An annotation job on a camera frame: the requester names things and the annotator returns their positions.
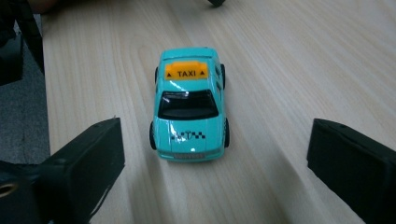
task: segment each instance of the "orange taxi sign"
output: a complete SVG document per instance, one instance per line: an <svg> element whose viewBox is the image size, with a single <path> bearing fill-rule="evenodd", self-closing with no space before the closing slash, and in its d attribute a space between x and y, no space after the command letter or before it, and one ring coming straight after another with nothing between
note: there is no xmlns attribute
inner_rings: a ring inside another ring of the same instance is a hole
<svg viewBox="0 0 396 224"><path fill-rule="evenodd" d="M165 80L207 78L207 64L198 61L169 63L165 66Z"/></svg>

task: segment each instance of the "black windshield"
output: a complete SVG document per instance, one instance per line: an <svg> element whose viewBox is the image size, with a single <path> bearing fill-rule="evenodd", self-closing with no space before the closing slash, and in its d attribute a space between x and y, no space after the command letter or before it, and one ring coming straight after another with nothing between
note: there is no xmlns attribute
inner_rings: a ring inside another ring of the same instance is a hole
<svg viewBox="0 0 396 224"><path fill-rule="evenodd" d="M164 91L160 102L160 119L208 119L219 114L210 90Z"/></svg>

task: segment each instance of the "wooden table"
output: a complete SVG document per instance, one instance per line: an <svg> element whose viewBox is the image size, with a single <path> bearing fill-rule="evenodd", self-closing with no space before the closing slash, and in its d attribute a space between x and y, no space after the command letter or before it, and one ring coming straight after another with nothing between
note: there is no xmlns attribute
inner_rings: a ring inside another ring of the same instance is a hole
<svg viewBox="0 0 396 224"><path fill-rule="evenodd" d="M92 223L362 223L306 165L313 118L396 149L392 0L74 1L43 16L51 152L121 118L126 167ZM149 145L163 50L226 66L231 146L204 163Z"/></svg>

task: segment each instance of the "car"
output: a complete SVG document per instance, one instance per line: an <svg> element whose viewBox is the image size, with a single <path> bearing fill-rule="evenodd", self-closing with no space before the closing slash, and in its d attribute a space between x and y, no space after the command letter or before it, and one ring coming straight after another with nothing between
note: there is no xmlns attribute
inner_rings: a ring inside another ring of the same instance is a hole
<svg viewBox="0 0 396 224"><path fill-rule="evenodd" d="M210 161L230 145L225 68L212 48L169 49L155 70L149 141L169 161Z"/></svg>

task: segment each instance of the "car wheel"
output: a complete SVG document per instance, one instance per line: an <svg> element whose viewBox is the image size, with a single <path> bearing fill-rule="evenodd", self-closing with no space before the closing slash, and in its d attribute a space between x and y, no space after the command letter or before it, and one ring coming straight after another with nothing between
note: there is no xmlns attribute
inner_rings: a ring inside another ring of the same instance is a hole
<svg viewBox="0 0 396 224"><path fill-rule="evenodd" d="M157 83L158 67L155 68L155 79L154 82Z"/></svg>
<svg viewBox="0 0 396 224"><path fill-rule="evenodd" d="M152 129L152 122L149 125L149 144L151 145L152 149L157 149L154 141L154 130Z"/></svg>
<svg viewBox="0 0 396 224"><path fill-rule="evenodd" d="M224 146L228 147L230 145L230 126L228 125L228 120L225 120L225 142Z"/></svg>
<svg viewBox="0 0 396 224"><path fill-rule="evenodd" d="M214 7L219 7L225 0L208 0Z"/></svg>
<svg viewBox="0 0 396 224"><path fill-rule="evenodd" d="M221 64L221 75L223 77L223 89L225 90L225 66Z"/></svg>

